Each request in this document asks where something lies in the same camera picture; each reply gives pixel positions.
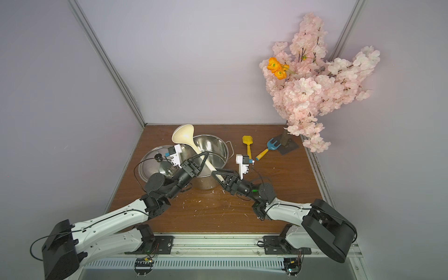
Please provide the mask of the stainless steel pot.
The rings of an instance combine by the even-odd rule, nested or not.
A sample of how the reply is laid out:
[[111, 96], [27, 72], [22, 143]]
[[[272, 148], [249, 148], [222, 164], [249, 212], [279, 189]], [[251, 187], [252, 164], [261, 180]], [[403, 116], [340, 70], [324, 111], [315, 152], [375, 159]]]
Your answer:
[[[224, 141], [214, 135], [197, 135], [193, 137], [193, 141], [200, 152], [205, 151], [209, 153], [207, 161], [215, 169], [224, 169], [229, 159], [235, 154], [231, 141]], [[193, 187], [199, 190], [212, 190], [220, 187], [220, 184], [212, 177], [211, 173], [212, 171], [205, 164], [200, 175], [193, 179]]]

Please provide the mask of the glass pot lid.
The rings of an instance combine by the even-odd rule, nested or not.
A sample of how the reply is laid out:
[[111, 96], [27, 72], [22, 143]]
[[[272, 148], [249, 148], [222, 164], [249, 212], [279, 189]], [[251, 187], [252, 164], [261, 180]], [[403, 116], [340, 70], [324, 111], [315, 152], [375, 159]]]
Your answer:
[[173, 166], [166, 158], [165, 153], [168, 151], [168, 147], [160, 146], [150, 150], [142, 159], [138, 165], [138, 174], [143, 182], [147, 182], [148, 179], [155, 173], [160, 173], [168, 177], [172, 177], [174, 173], [180, 169]]

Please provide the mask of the cream plastic ladle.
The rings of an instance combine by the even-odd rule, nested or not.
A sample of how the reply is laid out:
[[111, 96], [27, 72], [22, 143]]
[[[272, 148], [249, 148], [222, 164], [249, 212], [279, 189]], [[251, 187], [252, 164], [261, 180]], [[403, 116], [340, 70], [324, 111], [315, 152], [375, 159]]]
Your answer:
[[[181, 162], [183, 163], [185, 160], [200, 154], [201, 152], [197, 148], [196, 144], [193, 141], [194, 137], [194, 126], [191, 124], [185, 124], [175, 129], [171, 140], [175, 144], [180, 144], [182, 147], [182, 153], [180, 155]], [[208, 168], [211, 171], [216, 170], [210, 162], [207, 163]]]

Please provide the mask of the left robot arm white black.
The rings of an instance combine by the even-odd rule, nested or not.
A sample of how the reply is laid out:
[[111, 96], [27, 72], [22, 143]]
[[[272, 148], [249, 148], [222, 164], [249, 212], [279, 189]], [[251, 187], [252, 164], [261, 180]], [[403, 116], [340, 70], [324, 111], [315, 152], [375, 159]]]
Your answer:
[[88, 246], [94, 242], [162, 215], [171, 206], [170, 200], [202, 172], [208, 156], [208, 152], [202, 152], [185, 160], [171, 178], [153, 174], [145, 185], [145, 195], [116, 211], [76, 224], [69, 220], [57, 223], [51, 233], [43, 237], [45, 279], [62, 280], [70, 276], [81, 266]]

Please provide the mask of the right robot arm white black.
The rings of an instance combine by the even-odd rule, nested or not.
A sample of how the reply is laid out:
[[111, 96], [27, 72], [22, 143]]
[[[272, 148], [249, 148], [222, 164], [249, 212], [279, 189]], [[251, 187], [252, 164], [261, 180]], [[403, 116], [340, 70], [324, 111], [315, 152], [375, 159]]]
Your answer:
[[356, 241], [356, 227], [322, 199], [298, 204], [277, 198], [271, 183], [253, 184], [232, 170], [217, 169], [212, 177], [224, 191], [252, 201], [258, 219], [284, 221], [302, 227], [317, 247], [330, 259], [344, 263], [351, 245]]

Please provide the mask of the yellow toy shovel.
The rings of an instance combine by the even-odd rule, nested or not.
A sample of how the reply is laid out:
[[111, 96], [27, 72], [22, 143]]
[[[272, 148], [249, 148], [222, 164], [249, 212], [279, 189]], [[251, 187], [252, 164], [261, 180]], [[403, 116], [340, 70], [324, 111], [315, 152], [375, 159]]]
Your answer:
[[242, 142], [246, 145], [248, 157], [252, 159], [251, 145], [253, 144], [253, 137], [249, 135], [244, 135], [242, 136]]

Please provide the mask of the blue yellow toy rake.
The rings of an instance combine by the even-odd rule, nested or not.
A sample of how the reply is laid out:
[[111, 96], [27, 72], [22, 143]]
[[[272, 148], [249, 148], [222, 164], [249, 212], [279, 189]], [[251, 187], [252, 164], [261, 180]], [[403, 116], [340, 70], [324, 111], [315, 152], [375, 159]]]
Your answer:
[[256, 156], [256, 161], [259, 161], [259, 160], [261, 160], [269, 151], [275, 151], [275, 150], [277, 150], [279, 147], [281, 146], [281, 143], [279, 142], [279, 141], [277, 141], [277, 140], [275, 140], [275, 139], [270, 139], [268, 142], [267, 142], [267, 147], [266, 147], [266, 149], [265, 150], [263, 150], [261, 153], [259, 153], [257, 156]]

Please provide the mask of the right circuit board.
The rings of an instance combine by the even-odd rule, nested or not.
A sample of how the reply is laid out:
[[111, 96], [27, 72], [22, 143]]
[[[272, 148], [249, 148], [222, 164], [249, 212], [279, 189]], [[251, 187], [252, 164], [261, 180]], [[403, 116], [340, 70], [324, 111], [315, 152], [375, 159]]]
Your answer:
[[288, 277], [297, 277], [302, 269], [302, 260], [299, 258], [284, 258], [283, 270]]

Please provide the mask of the circuit board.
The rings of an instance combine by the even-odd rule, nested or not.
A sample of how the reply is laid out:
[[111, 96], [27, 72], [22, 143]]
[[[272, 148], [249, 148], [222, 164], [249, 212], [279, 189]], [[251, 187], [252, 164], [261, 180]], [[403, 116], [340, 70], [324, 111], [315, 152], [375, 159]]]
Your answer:
[[146, 277], [152, 272], [155, 261], [150, 257], [137, 258], [134, 263], [134, 272], [137, 277]]
[[299, 258], [284, 258], [283, 270], [288, 277], [297, 277], [302, 269], [302, 260]]

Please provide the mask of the left circuit board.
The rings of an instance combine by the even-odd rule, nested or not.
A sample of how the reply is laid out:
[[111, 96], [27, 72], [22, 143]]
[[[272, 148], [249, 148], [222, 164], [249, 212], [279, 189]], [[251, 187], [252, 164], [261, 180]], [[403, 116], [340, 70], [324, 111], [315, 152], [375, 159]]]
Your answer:
[[146, 277], [152, 272], [155, 261], [150, 257], [137, 258], [134, 263], [134, 272], [137, 277]]

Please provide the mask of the orange artificial flower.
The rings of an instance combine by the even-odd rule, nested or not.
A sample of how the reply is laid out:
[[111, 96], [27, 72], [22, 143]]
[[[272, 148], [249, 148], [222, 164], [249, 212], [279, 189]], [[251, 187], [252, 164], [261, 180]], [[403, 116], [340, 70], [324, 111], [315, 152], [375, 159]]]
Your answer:
[[271, 71], [277, 79], [283, 80], [288, 76], [289, 65], [281, 64], [275, 57], [271, 57], [268, 60], [267, 70]]

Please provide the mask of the pink artificial blossom tree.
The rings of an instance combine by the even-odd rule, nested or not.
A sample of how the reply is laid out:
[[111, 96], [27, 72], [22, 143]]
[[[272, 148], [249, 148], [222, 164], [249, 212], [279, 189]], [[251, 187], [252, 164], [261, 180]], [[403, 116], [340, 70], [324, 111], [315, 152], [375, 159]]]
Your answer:
[[362, 48], [352, 60], [325, 60], [326, 34], [323, 20], [308, 13], [291, 43], [273, 45], [272, 57], [289, 65], [287, 78], [279, 80], [267, 70], [271, 57], [260, 63], [273, 106], [287, 122], [286, 131], [290, 135], [304, 136], [303, 146], [313, 153], [322, 153], [331, 145], [321, 136], [324, 125], [318, 117], [354, 100], [367, 99], [371, 92], [362, 83], [380, 62], [380, 51], [372, 46]]

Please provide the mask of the dark tree base plate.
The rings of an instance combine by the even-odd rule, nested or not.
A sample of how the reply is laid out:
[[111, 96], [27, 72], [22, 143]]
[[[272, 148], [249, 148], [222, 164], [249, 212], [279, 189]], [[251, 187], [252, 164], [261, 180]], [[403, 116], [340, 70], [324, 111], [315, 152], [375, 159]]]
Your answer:
[[274, 141], [277, 141], [278, 144], [280, 144], [280, 147], [276, 150], [281, 155], [286, 155], [296, 149], [298, 149], [300, 146], [298, 143], [296, 143], [290, 134], [281, 134], [274, 137]]

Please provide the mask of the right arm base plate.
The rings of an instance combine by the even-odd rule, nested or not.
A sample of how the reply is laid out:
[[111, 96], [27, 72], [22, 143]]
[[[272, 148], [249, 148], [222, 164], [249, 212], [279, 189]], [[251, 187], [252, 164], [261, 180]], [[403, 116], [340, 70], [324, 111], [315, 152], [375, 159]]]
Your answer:
[[285, 238], [280, 236], [264, 236], [257, 246], [264, 250], [266, 255], [311, 255], [308, 247], [294, 248]]

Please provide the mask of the aluminium mounting rail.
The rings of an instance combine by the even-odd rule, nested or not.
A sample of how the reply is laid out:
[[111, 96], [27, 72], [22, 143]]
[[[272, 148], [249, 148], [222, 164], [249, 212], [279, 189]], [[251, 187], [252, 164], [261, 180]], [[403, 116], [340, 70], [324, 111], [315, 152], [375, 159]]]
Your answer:
[[[162, 257], [275, 257], [285, 255], [266, 255], [266, 250], [258, 243], [264, 236], [278, 236], [274, 233], [168, 233], [156, 234], [156, 238], [167, 240], [172, 236], [170, 254]], [[311, 248], [306, 257], [325, 257], [309, 235], [302, 230], [295, 233], [295, 240], [302, 247]], [[347, 258], [363, 257], [357, 243], [351, 245]]]

